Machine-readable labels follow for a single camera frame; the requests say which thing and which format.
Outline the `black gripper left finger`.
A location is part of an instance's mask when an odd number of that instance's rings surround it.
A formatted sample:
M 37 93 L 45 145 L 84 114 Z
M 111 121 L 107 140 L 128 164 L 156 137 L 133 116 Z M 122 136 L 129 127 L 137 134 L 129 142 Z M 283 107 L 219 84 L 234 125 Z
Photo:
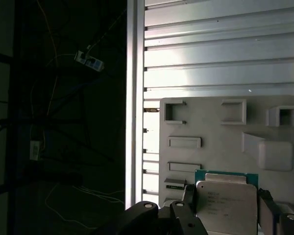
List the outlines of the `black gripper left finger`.
M 195 216 L 195 185 L 184 187 L 181 200 L 159 208 L 141 201 L 127 209 L 118 222 L 119 235 L 206 235 L 201 220 Z

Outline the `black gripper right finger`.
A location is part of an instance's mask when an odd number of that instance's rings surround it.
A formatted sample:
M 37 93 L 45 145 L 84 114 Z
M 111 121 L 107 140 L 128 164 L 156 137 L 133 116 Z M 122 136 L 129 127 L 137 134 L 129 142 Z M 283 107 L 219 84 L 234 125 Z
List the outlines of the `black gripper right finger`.
M 259 189 L 258 224 L 265 235 L 294 235 L 294 213 L 284 212 L 268 190 Z

